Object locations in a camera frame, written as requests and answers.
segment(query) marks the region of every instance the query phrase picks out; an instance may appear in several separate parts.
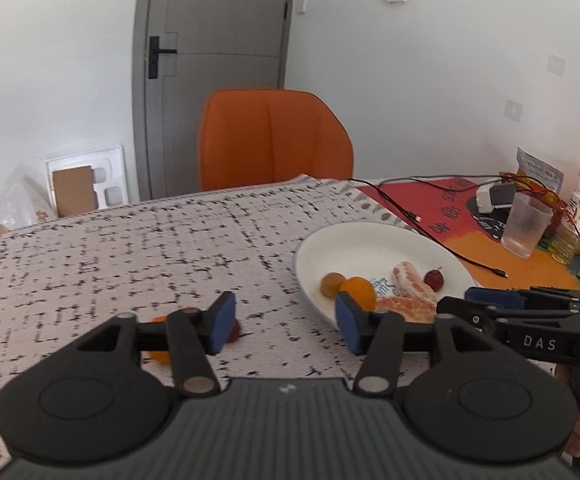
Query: chair backrest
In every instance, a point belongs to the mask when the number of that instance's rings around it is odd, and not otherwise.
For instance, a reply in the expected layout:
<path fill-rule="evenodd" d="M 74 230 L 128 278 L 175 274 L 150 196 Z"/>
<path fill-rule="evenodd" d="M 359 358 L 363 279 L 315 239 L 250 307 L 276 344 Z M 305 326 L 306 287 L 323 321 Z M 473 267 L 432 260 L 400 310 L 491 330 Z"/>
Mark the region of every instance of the chair backrest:
<path fill-rule="evenodd" d="M 293 90 L 219 90 L 199 131 L 201 190 L 352 177 L 352 143 L 318 97 Z"/>

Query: door handle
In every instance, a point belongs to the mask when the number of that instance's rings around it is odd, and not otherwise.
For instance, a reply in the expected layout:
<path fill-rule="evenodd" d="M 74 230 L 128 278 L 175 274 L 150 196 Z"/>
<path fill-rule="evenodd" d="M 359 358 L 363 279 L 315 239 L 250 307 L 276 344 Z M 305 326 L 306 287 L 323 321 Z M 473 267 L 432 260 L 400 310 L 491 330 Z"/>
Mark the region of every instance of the door handle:
<path fill-rule="evenodd" d="M 150 36 L 150 51 L 148 52 L 148 79 L 159 78 L 159 54 L 178 54 L 175 48 L 160 48 L 161 38 Z"/>

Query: gray door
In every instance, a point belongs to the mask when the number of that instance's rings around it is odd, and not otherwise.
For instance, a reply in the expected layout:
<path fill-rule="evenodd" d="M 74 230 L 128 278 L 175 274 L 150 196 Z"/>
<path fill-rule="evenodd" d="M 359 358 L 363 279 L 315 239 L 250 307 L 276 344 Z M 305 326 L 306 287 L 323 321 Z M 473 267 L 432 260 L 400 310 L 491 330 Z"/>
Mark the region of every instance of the gray door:
<path fill-rule="evenodd" d="M 199 189 L 196 142 L 213 91 L 280 86 L 286 1 L 150 0 L 143 29 L 145 147 L 137 147 L 138 171 L 147 172 L 139 181 L 148 183 L 150 196 L 143 186 L 141 198 Z M 155 36 L 160 49 L 177 53 L 160 54 L 158 77 L 150 78 L 147 50 Z"/>

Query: glass cup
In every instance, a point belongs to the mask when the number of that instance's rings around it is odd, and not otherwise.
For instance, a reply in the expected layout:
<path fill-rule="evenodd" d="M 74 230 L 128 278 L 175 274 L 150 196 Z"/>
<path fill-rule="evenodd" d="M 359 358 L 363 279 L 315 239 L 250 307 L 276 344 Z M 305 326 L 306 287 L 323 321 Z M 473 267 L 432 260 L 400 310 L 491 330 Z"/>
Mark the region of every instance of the glass cup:
<path fill-rule="evenodd" d="M 515 194 L 501 245 L 519 258 L 528 258 L 552 218 L 552 209 L 525 193 Z"/>

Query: black cable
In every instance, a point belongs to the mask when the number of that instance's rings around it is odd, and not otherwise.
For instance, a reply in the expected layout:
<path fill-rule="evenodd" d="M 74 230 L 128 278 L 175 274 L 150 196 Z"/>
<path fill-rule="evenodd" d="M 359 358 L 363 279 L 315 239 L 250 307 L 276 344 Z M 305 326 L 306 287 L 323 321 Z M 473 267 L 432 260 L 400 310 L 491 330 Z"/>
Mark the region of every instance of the black cable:
<path fill-rule="evenodd" d="M 366 186 L 370 186 L 372 187 L 372 189 L 374 189 L 379 196 L 386 200 L 387 202 L 389 202 L 391 205 L 393 205 L 395 208 L 397 208 L 398 211 L 400 211 L 400 213 L 404 216 L 406 216 L 407 218 L 409 218 L 412 221 L 413 227 L 419 231 L 420 234 L 430 238 L 433 242 L 439 244 L 441 247 L 443 247 L 445 250 L 449 251 L 450 253 L 454 254 L 454 256 L 456 256 L 457 258 L 463 260 L 464 262 L 467 262 L 471 265 L 474 265 L 476 267 L 481 267 L 481 269 L 486 269 L 489 270 L 490 272 L 492 272 L 493 274 L 496 274 L 497 276 L 501 276 L 502 278 L 507 278 L 508 274 L 505 272 L 505 270 L 502 269 L 495 269 L 494 267 L 489 267 L 487 265 L 484 264 L 480 264 L 478 262 L 475 262 L 474 260 L 471 260 L 470 258 L 467 258 L 466 256 L 463 256 L 462 254 L 459 254 L 456 251 L 453 251 L 452 249 L 450 249 L 449 247 L 446 247 L 442 242 L 440 242 L 439 240 L 437 240 L 435 237 L 433 237 L 433 235 L 431 235 L 428 231 L 426 231 L 420 224 L 419 224 L 419 220 L 417 220 L 417 216 L 412 212 L 412 211 L 408 211 L 407 209 L 403 208 L 400 204 L 397 204 L 390 195 L 388 195 L 385 191 L 383 191 L 381 188 L 379 188 L 378 186 L 376 186 L 375 184 L 373 184 L 372 182 L 368 182 L 367 180 L 361 180 L 359 178 L 350 178 L 349 179 L 352 182 L 359 182 L 361 184 L 366 184 Z"/>
<path fill-rule="evenodd" d="M 431 179 L 439 179 L 439 178 L 494 178 L 494 180 L 491 180 L 489 182 L 482 182 L 481 184 L 473 184 L 472 186 L 468 186 L 468 187 L 465 187 L 463 189 L 452 189 L 451 187 L 439 186 L 438 184 L 435 184 L 434 182 L 432 182 L 430 180 L 425 180 L 426 178 L 431 178 Z M 504 178 L 508 178 L 508 179 L 513 180 L 515 182 L 523 181 L 523 179 L 532 180 L 532 181 L 536 182 L 537 184 L 539 184 L 544 189 L 547 189 L 547 188 L 545 188 L 545 184 L 543 182 L 541 182 L 538 178 L 535 178 L 534 176 L 529 176 L 529 175 L 519 176 L 519 175 L 513 175 L 513 174 L 507 175 L 507 176 L 494 175 L 494 174 L 489 174 L 489 175 L 453 174 L 453 175 L 401 176 L 401 177 L 397 177 L 397 178 L 387 178 L 386 180 L 382 180 L 379 184 L 377 184 L 377 186 L 379 188 L 381 188 L 385 184 L 391 184 L 394 182 L 404 182 L 406 180 L 411 180 L 413 182 L 419 182 L 420 184 L 427 184 L 428 186 L 436 187 L 436 189 L 441 189 L 442 191 L 454 191 L 456 193 L 461 193 L 464 191 L 471 191 L 472 189 L 477 189 L 478 187 L 481 187 L 481 186 L 486 186 L 486 184 L 495 184 L 496 182 L 500 182 Z"/>

